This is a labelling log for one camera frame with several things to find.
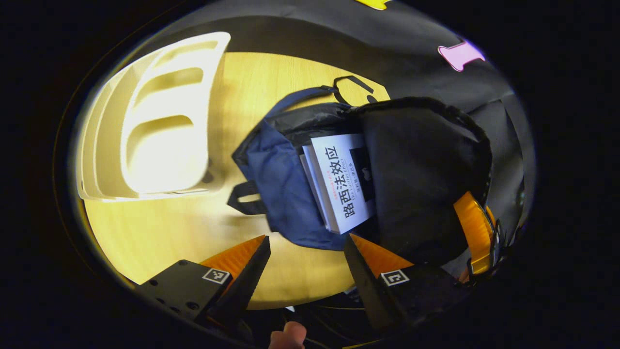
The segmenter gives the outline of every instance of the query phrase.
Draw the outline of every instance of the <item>pink tag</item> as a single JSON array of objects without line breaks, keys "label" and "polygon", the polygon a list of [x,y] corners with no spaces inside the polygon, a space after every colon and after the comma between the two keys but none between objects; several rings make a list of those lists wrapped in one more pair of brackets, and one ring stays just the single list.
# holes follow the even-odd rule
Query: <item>pink tag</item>
[{"label": "pink tag", "polygon": [[463,71],[465,64],[478,58],[486,61],[482,54],[467,41],[452,47],[439,46],[437,51],[456,71]]}]

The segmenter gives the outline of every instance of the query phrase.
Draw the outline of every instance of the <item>navy blue backpack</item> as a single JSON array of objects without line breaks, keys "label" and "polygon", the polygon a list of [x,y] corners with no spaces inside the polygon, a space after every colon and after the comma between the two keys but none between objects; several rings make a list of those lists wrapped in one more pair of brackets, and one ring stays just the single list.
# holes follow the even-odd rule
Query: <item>navy blue backpack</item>
[{"label": "navy blue backpack", "polygon": [[[428,97],[405,97],[352,107],[337,83],[285,96],[252,129],[232,158],[247,178],[228,205],[244,214],[266,214],[269,227],[304,247],[343,250],[346,234],[325,228],[299,155],[310,139],[364,133],[371,161],[376,217],[351,232],[381,244],[414,263],[450,261],[467,248],[452,207],[466,191],[484,205],[491,151],[484,131],[464,112]],[[334,94],[339,102],[292,111],[314,97]],[[260,199],[239,198],[260,194]]]}]

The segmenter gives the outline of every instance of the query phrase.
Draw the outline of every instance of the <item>book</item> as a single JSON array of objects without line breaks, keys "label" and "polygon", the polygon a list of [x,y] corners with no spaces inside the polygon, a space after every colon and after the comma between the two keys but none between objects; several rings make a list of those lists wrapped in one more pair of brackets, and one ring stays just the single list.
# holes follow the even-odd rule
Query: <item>book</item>
[{"label": "book", "polygon": [[362,134],[311,139],[300,156],[327,230],[346,233],[376,213],[370,158]]}]

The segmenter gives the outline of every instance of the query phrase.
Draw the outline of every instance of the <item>black background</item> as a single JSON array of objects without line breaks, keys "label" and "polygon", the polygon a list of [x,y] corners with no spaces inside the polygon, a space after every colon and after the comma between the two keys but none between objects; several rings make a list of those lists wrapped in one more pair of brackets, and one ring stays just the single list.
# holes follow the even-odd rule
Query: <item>black background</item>
[{"label": "black background", "polygon": [[[178,3],[0,5],[10,93],[3,103],[10,177],[3,187],[3,241],[13,257],[4,264],[5,347],[221,347],[95,277],[64,232],[51,185],[55,129],[75,87],[127,34]],[[606,174],[617,155],[605,153],[613,150],[605,135],[616,129],[605,107],[612,100],[611,70],[604,69],[611,49],[603,35],[612,10],[554,1],[415,6],[498,57],[530,112],[546,118],[532,121],[538,190],[516,255],[489,287],[442,323],[422,328],[425,335],[411,346],[611,343],[607,329],[614,320],[603,313],[615,303],[616,273],[606,269],[617,264],[611,259],[616,229]]]}]

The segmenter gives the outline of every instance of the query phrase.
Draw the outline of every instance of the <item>table surface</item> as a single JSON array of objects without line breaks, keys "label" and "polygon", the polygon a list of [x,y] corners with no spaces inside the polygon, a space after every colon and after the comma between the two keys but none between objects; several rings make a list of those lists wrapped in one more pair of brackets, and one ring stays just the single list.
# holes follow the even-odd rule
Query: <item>table surface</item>
[{"label": "table surface", "polygon": [[[232,188],[245,181],[231,154],[248,132],[288,93],[355,75],[385,101],[385,88],[340,68],[270,53],[224,54],[223,77],[216,80],[209,114],[209,154],[221,164],[223,185],[215,193],[148,201],[86,200],[93,233],[111,264],[141,284],[175,261],[201,262],[248,239],[267,234],[271,257],[248,309],[294,306],[342,292],[354,285],[344,253],[297,246],[269,231],[264,215],[244,215],[226,205]],[[354,83],[339,82],[352,105],[368,101]],[[294,108],[333,96],[299,103]]]}]

